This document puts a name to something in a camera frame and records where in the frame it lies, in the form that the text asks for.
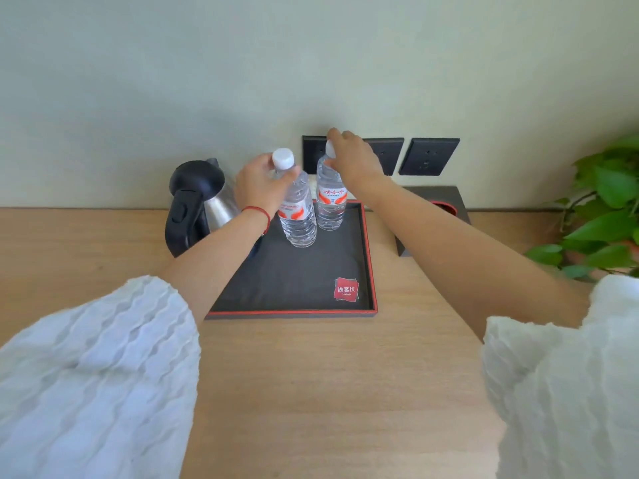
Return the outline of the person's left hand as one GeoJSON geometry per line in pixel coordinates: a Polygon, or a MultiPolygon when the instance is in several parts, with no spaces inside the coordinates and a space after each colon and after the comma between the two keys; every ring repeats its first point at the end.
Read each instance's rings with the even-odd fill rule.
{"type": "Polygon", "coordinates": [[[277,192],[272,153],[262,153],[248,162],[237,174],[235,199],[241,210],[260,208],[273,218],[287,192],[277,192]]]}

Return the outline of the person's right hand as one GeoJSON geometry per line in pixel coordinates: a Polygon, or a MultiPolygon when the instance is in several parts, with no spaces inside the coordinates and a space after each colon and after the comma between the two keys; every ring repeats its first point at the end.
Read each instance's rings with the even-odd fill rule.
{"type": "Polygon", "coordinates": [[[351,154],[352,166],[348,170],[337,170],[345,187],[352,193],[385,178],[377,155],[363,138],[356,135],[356,150],[351,154]]]}

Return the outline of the clear water bottle red label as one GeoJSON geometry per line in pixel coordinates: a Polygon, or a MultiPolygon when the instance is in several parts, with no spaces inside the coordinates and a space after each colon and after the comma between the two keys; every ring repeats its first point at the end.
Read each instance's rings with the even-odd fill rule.
{"type": "MultiPolygon", "coordinates": [[[[273,179],[282,179],[283,175],[295,166],[293,152],[287,148],[276,149],[272,153],[273,179]]],[[[283,203],[277,212],[287,240],[296,248],[308,248],[316,240],[315,206],[309,185],[309,176],[301,171],[296,180],[288,187],[283,203]]]]}
{"type": "Polygon", "coordinates": [[[341,226],[348,200],[348,191],[340,173],[327,165],[336,157],[331,141],[327,140],[324,156],[319,159],[316,168],[316,222],[326,231],[335,231],[341,226]]]}

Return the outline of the person's right forearm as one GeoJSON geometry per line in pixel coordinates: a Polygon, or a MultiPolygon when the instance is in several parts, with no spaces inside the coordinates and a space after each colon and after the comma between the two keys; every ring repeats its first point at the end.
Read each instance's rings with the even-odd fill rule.
{"type": "Polygon", "coordinates": [[[563,278],[383,174],[348,184],[410,252],[445,301],[484,339],[490,317],[577,328],[588,298],[563,278]]]}

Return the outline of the person's left forearm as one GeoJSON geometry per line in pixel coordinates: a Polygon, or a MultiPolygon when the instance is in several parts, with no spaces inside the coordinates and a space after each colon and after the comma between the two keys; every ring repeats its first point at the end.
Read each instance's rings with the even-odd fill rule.
{"type": "Polygon", "coordinates": [[[245,208],[158,273],[186,302],[197,326],[268,229],[270,220],[260,208],[245,208]]]}

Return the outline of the black tray with red rim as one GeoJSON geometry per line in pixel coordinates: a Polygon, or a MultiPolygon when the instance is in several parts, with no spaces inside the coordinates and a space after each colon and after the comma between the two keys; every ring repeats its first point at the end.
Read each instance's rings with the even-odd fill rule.
{"type": "Polygon", "coordinates": [[[216,300],[207,319],[372,317],[378,313],[365,209],[350,200],[342,225],[294,247],[275,217],[257,253],[216,300]]]}

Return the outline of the black and steel electric kettle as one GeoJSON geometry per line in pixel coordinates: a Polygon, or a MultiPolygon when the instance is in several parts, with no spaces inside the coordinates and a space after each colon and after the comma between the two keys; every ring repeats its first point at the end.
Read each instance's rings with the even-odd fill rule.
{"type": "Polygon", "coordinates": [[[180,164],[170,178],[169,190],[172,202],[164,236],[173,257],[183,255],[241,212],[235,181],[216,158],[180,164]]]}

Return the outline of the green potted plant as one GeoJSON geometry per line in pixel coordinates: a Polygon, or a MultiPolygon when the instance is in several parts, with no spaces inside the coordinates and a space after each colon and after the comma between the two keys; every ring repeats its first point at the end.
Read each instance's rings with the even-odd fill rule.
{"type": "Polygon", "coordinates": [[[577,160],[572,193],[561,210],[559,241],[528,250],[537,264],[571,280],[639,278],[639,133],[577,160]]]}

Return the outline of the white textured left sleeve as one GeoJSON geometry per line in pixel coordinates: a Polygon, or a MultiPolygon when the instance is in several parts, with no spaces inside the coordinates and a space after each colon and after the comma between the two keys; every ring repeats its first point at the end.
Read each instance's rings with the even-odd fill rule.
{"type": "Polygon", "coordinates": [[[179,479],[200,357],[154,276],[21,330],[0,348],[0,479],[179,479]]]}

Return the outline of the white textured sleeve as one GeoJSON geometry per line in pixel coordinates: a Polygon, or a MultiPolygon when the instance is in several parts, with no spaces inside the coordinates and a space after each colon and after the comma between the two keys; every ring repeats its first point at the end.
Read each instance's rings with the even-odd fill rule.
{"type": "Polygon", "coordinates": [[[603,278],[578,329],[490,317],[481,359],[497,479],[639,479],[639,278],[603,278]]]}
{"type": "Polygon", "coordinates": [[[0,348],[0,479],[179,479],[200,357],[154,276],[21,330],[0,348]]]}

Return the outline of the white textured right sleeve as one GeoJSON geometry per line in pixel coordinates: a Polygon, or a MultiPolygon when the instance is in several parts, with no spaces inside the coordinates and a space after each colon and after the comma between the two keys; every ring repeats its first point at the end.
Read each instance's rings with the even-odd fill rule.
{"type": "Polygon", "coordinates": [[[481,359],[497,479],[639,479],[639,278],[603,278],[578,329],[490,317],[481,359]]]}

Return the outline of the black wall socket panel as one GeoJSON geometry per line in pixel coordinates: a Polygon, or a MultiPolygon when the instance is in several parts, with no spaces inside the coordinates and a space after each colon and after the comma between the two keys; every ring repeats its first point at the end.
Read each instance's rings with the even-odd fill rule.
{"type": "Polygon", "coordinates": [[[365,138],[364,141],[377,155],[383,173],[392,176],[403,148],[404,138],[365,138]]]}
{"type": "Polygon", "coordinates": [[[302,169],[316,175],[318,161],[325,156],[326,136],[302,136],[302,169]]]}
{"type": "Polygon", "coordinates": [[[459,138],[412,138],[399,175],[440,176],[459,143],[459,138]]]}

